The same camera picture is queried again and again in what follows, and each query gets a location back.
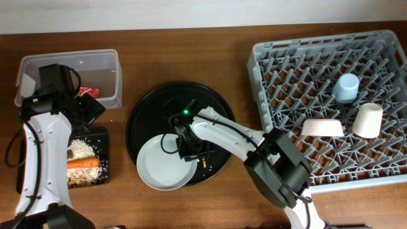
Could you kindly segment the red snack wrapper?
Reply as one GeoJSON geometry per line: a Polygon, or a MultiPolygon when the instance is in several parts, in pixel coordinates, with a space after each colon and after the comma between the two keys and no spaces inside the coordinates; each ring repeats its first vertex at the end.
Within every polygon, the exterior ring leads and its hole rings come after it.
{"type": "Polygon", "coordinates": [[[80,87],[78,95],[83,96],[85,94],[88,94],[94,99],[97,99],[101,95],[101,91],[97,88],[80,87]]]}

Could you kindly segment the grey plate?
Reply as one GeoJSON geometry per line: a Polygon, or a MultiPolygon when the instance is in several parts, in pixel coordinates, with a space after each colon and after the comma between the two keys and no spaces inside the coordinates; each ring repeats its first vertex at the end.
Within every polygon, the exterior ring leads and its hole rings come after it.
{"type": "Polygon", "coordinates": [[[195,175],[198,161],[187,162],[175,152],[177,135],[160,134],[148,140],[137,155],[137,171],[151,188],[170,191],[186,185],[195,175]]]}

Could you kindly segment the pile of white rice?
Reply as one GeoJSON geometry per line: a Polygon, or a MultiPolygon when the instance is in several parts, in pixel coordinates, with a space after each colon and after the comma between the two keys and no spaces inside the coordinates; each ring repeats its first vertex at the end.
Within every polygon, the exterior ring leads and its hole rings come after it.
{"type": "Polygon", "coordinates": [[[72,140],[68,146],[69,150],[73,151],[73,158],[67,159],[78,160],[83,158],[98,158],[100,164],[98,167],[94,168],[78,168],[78,169],[67,169],[67,179],[70,178],[85,178],[95,181],[95,185],[104,184],[108,179],[108,164],[107,156],[101,153],[101,149],[97,149],[96,146],[90,144],[90,139],[85,138],[72,140]]]}

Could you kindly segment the dark brown food chunk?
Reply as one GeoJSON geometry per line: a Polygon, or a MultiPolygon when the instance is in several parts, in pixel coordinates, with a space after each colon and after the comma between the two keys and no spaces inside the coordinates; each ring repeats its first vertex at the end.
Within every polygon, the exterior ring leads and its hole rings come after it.
{"type": "Polygon", "coordinates": [[[67,159],[71,159],[73,158],[74,154],[73,151],[71,149],[67,150],[67,159]]]}

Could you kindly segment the orange carrot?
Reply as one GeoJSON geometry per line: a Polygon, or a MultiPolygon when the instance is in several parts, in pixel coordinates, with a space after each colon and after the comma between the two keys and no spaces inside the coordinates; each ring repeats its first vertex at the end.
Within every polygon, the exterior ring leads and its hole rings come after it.
{"type": "Polygon", "coordinates": [[[78,160],[71,160],[67,163],[68,169],[78,169],[78,168],[94,168],[98,167],[100,160],[98,158],[83,158],[78,160]]]}

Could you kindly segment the peanut shells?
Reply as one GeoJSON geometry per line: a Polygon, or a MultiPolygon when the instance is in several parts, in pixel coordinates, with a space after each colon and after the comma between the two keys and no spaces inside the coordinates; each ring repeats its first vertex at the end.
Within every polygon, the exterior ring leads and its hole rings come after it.
{"type": "Polygon", "coordinates": [[[68,178],[68,188],[81,188],[95,185],[95,181],[85,178],[68,178]]]}

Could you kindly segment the light blue cup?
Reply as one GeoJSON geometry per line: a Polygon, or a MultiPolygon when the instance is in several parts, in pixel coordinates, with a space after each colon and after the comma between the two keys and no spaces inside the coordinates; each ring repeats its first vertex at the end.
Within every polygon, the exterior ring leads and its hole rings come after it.
{"type": "Polygon", "coordinates": [[[357,97],[359,89],[359,78],[351,73],[343,74],[335,83],[332,94],[335,101],[342,104],[350,104],[357,97]]]}

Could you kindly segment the white cup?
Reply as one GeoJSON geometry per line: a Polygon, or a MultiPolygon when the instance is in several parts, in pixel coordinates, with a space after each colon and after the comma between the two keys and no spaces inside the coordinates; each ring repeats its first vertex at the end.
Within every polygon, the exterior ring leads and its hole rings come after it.
{"type": "Polygon", "coordinates": [[[354,134],[363,138],[376,138],[379,136],[382,125],[383,108],[378,104],[363,104],[352,126],[354,134]]]}

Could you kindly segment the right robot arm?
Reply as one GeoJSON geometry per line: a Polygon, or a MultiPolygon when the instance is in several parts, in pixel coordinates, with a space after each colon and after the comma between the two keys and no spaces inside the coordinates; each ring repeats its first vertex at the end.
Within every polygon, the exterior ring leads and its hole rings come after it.
{"type": "Polygon", "coordinates": [[[170,99],[163,112],[180,158],[203,161],[211,144],[219,146],[243,161],[258,191],[285,211],[292,228],[326,227],[311,198],[312,167],[284,131],[253,130],[198,100],[170,99]]]}

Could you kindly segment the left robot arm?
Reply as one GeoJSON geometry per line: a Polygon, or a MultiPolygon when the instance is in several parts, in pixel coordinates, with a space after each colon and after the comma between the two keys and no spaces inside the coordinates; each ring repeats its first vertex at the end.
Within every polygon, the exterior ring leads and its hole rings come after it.
{"type": "Polygon", "coordinates": [[[80,95],[73,68],[39,68],[40,87],[23,100],[19,119],[25,133],[25,169],[15,218],[1,228],[94,228],[72,208],[67,183],[67,148],[71,134],[83,130],[104,111],[91,95],[80,95]]]}

